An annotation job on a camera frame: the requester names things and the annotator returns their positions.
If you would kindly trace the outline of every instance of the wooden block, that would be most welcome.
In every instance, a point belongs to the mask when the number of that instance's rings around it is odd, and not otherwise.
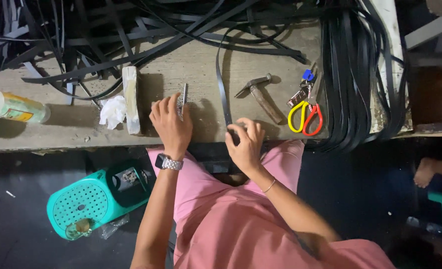
[[[137,78],[136,67],[123,67],[123,94],[126,101],[126,123],[130,135],[142,135],[138,109]]]

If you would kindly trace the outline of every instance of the wooden workbench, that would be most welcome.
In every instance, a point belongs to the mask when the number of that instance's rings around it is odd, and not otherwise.
[[[393,35],[398,37],[395,8],[393,6],[392,8],[395,23],[390,23],[387,28],[391,35],[394,31]],[[381,9],[379,9],[379,12],[385,18]],[[245,38],[249,38],[249,36],[248,34],[242,35]],[[401,54],[396,53],[396,48],[397,52],[400,50],[400,39],[397,39],[394,38],[392,41],[393,51],[395,55],[400,56]],[[320,28],[316,22],[296,25],[279,36],[278,40],[293,49],[302,51],[311,61],[315,61],[319,57]],[[133,52],[137,53],[152,46],[152,44],[144,42],[136,45]],[[216,80],[216,52],[217,48],[215,47],[191,41],[187,45],[176,49],[176,51],[157,58],[140,68],[139,91],[146,113],[149,113],[151,102],[170,96],[177,91],[182,92],[184,83],[188,83],[188,102],[194,124],[193,141],[224,141],[226,127]],[[298,90],[301,76],[308,66],[302,65],[289,57],[248,54],[237,51],[221,50],[220,58],[223,81],[229,95],[228,99],[233,120],[247,117],[260,121],[266,130],[266,139],[305,138],[301,134],[290,131],[287,119],[284,120],[282,125],[275,125],[254,100],[253,96],[247,95],[244,98],[237,99],[234,98],[234,95],[249,80],[271,73],[273,82],[265,85],[262,91],[268,101],[275,104],[281,113],[287,116],[289,107],[287,107],[286,102]],[[59,73],[54,58],[39,59],[37,65],[50,75]],[[394,67],[394,70],[399,72],[398,67]],[[99,111],[92,102],[75,100],[73,105],[65,105],[65,95],[57,92],[49,85],[24,83],[21,81],[21,77],[24,76],[31,76],[25,67],[0,72],[0,90],[49,104],[52,116],[44,125],[0,120],[0,151],[53,150],[161,143],[149,122],[144,125],[147,132],[146,136],[143,137],[129,135],[125,125],[118,125],[115,130],[108,130],[106,125],[98,124]],[[98,80],[91,75],[85,77],[85,85],[92,94],[106,89],[114,81],[115,79],[112,76],[105,80]],[[120,94],[121,90],[120,87],[116,93]],[[85,96],[79,86],[75,93]],[[321,110],[327,111],[325,95],[323,92],[320,95],[322,97],[320,100]],[[375,101],[373,101],[372,111],[372,132],[377,132],[380,130],[384,118],[382,113],[379,113]],[[300,113],[296,114],[296,126],[299,125],[299,117]],[[408,118],[403,131],[411,130],[411,128],[411,121]],[[326,128],[323,128],[322,132],[314,138],[326,138],[327,136]]]

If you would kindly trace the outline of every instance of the blue tag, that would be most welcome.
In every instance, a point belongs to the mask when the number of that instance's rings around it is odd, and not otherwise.
[[[311,81],[314,78],[314,74],[312,73],[312,71],[310,69],[307,69],[304,72],[304,74],[302,75],[302,78],[307,81]]]

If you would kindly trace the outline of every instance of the bracelet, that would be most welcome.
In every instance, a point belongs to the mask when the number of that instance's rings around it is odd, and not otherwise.
[[[267,188],[267,190],[263,191],[263,193],[266,193],[268,190],[270,190],[271,187],[274,185],[274,183],[276,183],[276,180],[275,180],[275,179],[274,179],[274,181],[272,181],[271,186],[269,186],[269,187]]]

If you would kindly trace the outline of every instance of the red scissor handle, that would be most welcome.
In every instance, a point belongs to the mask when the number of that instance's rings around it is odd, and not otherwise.
[[[312,119],[314,114],[319,115],[319,125],[317,126],[317,129],[315,131],[308,134],[308,132],[306,131],[308,129],[308,123]],[[322,113],[320,112],[319,104],[316,104],[316,106],[312,107],[312,112],[309,114],[308,119],[306,119],[306,121],[304,122],[304,128],[302,129],[302,133],[307,136],[317,135],[317,133],[320,131],[320,128],[322,128]]]

